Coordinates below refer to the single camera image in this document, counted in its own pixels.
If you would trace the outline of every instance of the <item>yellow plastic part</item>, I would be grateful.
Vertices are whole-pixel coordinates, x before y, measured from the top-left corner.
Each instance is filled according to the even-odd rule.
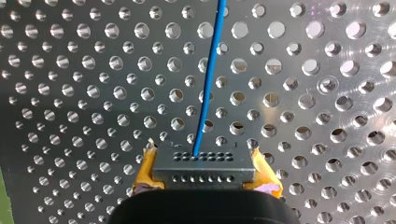
[[[139,173],[137,174],[136,180],[134,181],[133,188],[137,184],[147,184],[154,188],[165,189],[163,182],[157,182],[152,179],[152,166],[154,165],[155,157],[157,156],[157,148],[152,147],[149,149],[143,149],[144,158],[142,166],[140,167]]]
[[[255,189],[263,184],[275,184],[279,186],[280,190],[273,190],[272,195],[276,198],[280,198],[283,192],[283,185],[279,179],[277,179],[276,174],[272,170],[271,166],[268,165],[258,147],[254,149],[251,158],[253,160],[254,168],[256,169],[254,182],[245,183],[244,189]]]

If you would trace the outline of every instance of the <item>black device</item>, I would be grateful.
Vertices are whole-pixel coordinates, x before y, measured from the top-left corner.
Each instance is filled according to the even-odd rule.
[[[108,224],[299,224],[282,201],[254,190],[151,190],[119,205]]]

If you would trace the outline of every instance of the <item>perforated metal sheet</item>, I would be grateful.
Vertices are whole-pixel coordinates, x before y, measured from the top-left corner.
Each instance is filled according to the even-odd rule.
[[[214,8],[0,0],[0,160],[17,224],[106,222],[150,137],[191,147]],[[396,223],[395,11],[230,0],[203,147],[260,146],[302,223]]]

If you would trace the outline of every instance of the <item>metal plate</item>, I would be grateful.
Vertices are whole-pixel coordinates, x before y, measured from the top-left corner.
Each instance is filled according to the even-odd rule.
[[[125,165],[138,169],[136,156],[148,138],[191,146],[199,117],[191,112],[199,113],[205,77],[201,59],[210,46],[203,22],[214,20],[216,1],[156,1],[158,20],[158,8],[143,0],[5,2],[1,165],[16,223],[104,222],[111,206],[127,197],[134,175]],[[193,7],[194,18],[184,19],[191,14],[182,14],[185,6]],[[122,7],[131,12],[128,20]],[[101,12],[98,21],[93,8]],[[203,147],[260,146],[302,223],[395,223],[395,10],[393,0],[230,0]],[[139,22],[148,26],[147,38]],[[179,38],[171,22],[181,27]],[[131,54],[124,52],[132,51],[128,43],[123,48],[126,41],[134,44]],[[193,54],[185,54],[188,42]],[[94,67],[85,56],[94,58]],[[122,69],[113,56],[122,59]],[[152,62],[147,72],[144,56]],[[182,61],[178,72],[178,61],[168,64],[172,57]],[[128,74],[137,83],[128,84]],[[134,76],[128,80],[134,83]],[[183,92],[182,100],[173,89]],[[139,113],[131,103],[140,105]],[[130,144],[121,147],[123,140]],[[66,148],[73,153],[66,156]],[[63,189],[61,180],[70,187]]]

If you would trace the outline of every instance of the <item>blue cable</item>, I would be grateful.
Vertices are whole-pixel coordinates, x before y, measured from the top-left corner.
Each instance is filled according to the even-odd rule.
[[[210,45],[209,58],[207,60],[207,69],[205,75],[205,85],[204,85],[204,98],[202,101],[202,109],[199,117],[198,130],[195,137],[194,147],[192,154],[196,157],[198,156],[199,149],[201,146],[202,138],[204,136],[204,126],[207,117],[207,111],[209,109],[210,102],[210,91],[212,89],[213,74],[215,73],[216,59],[218,57],[217,47],[221,38],[221,31],[224,24],[224,10],[226,7],[227,0],[219,0],[218,3],[218,13],[216,15],[215,28],[212,38],[212,43]]]

